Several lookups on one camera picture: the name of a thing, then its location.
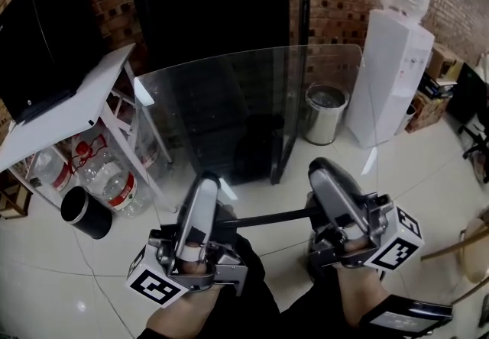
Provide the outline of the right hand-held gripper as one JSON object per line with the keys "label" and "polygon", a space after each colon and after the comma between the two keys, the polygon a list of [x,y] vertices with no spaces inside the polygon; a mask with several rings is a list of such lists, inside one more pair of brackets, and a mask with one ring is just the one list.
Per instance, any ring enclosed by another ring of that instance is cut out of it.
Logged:
{"label": "right hand-held gripper", "polygon": [[[318,270],[340,264],[393,272],[424,246],[419,222],[388,195],[365,194],[337,163],[316,158],[309,165],[314,207],[324,218],[313,221],[309,261]],[[368,248],[346,253],[343,245],[366,236]]]}

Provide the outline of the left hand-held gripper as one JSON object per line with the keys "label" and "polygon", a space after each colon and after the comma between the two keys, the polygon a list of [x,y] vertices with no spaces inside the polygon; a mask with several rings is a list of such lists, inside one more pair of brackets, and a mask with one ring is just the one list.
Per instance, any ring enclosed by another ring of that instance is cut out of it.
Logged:
{"label": "left hand-held gripper", "polygon": [[[214,285],[233,285],[240,295],[248,268],[232,243],[216,240],[218,214],[225,213],[218,200],[221,183],[210,172],[198,175],[186,194],[176,223],[150,231],[146,245],[131,263],[126,287],[160,307],[173,304],[189,292],[202,292]],[[180,254],[188,243],[204,250],[207,272],[186,274]]]}

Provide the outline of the person's left hand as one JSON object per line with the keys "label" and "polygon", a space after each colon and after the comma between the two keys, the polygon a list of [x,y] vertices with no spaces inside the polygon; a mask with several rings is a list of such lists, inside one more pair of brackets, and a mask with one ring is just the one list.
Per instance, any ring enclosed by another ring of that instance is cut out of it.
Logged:
{"label": "person's left hand", "polygon": [[196,243],[188,243],[180,254],[180,267],[186,274],[200,275],[207,272],[205,250]]}

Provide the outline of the person's right hand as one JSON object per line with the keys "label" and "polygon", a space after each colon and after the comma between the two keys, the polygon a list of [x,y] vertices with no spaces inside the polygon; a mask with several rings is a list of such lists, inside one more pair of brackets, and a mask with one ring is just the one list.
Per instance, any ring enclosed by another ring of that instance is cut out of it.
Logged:
{"label": "person's right hand", "polygon": [[360,238],[347,241],[346,243],[344,243],[343,248],[346,253],[354,253],[356,251],[368,248],[369,244],[369,238],[366,236],[362,236]]}

